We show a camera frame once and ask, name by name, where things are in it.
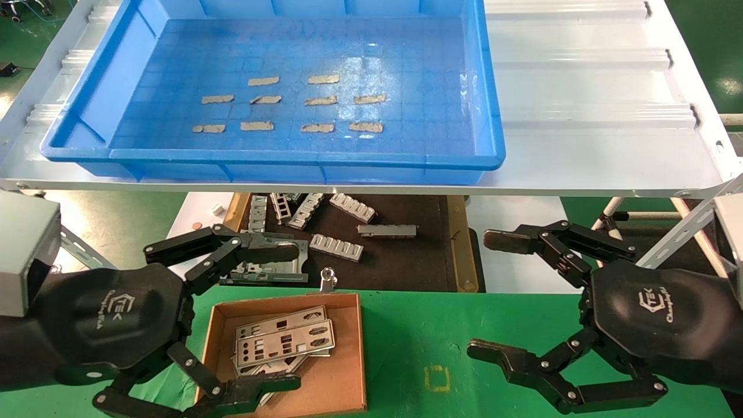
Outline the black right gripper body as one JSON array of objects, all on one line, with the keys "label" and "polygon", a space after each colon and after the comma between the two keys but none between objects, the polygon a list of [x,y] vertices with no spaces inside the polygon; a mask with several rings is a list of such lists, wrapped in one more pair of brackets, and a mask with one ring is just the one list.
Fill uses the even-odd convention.
[{"label": "black right gripper body", "polygon": [[741,392],[741,307],[725,278],[618,260],[592,273],[581,303],[594,347],[618,372]]}]

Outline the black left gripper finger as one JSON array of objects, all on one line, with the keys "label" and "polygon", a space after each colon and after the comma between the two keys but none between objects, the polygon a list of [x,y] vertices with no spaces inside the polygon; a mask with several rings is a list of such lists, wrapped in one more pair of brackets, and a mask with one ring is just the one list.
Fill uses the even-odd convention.
[{"label": "black left gripper finger", "polygon": [[165,405],[131,397],[135,381],[120,375],[93,398],[93,407],[111,417],[225,417],[244,415],[258,408],[268,392],[295,391],[301,386],[297,374],[278,372],[239,376],[222,383],[181,343],[171,345],[167,354],[204,395],[188,409],[177,410]]},{"label": "black left gripper finger", "polygon": [[271,243],[260,233],[237,233],[223,224],[149,244],[143,249],[147,264],[165,267],[204,256],[184,273],[189,291],[201,296],[232,270],[243,264],[287,262],[299,257],[292,244]]}]

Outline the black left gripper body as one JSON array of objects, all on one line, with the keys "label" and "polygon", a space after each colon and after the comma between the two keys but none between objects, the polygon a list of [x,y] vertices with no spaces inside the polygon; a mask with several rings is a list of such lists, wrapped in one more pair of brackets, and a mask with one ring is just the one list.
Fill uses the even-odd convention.
[{"label": "black left gripper body", "polygon": [[1,386],[83,386],[127,374],[145,383],[186,341],[193,296],[169,268],[56,273],[24,317],[2,316]]}]

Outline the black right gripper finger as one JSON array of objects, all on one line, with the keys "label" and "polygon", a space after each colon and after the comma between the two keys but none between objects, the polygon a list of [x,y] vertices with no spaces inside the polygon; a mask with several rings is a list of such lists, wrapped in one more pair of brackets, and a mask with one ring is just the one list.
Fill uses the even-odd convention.
[{"label": "black right gripper finger", "polygon": [[[630,379],[585,385],[566,380],[562,371],[591,351]],[[668,392],[666,384],[651,373],[647,363],[626,352],[621,354],[606,335],[589,326],[544,355],[481,339],[470,341],[467,355],[499,366],[508,383],[538,392],[562,415],[648,407]]]},{"label": "black right gripper finger", "polygon": [[628,243],[565,220],[546,226],[522,224],[513,231],[488,229],[484,245],[494,251],[536,254],[577,289],[591,285],[591,267],[579,254],[605,264],[637,260],[637,252]]}]

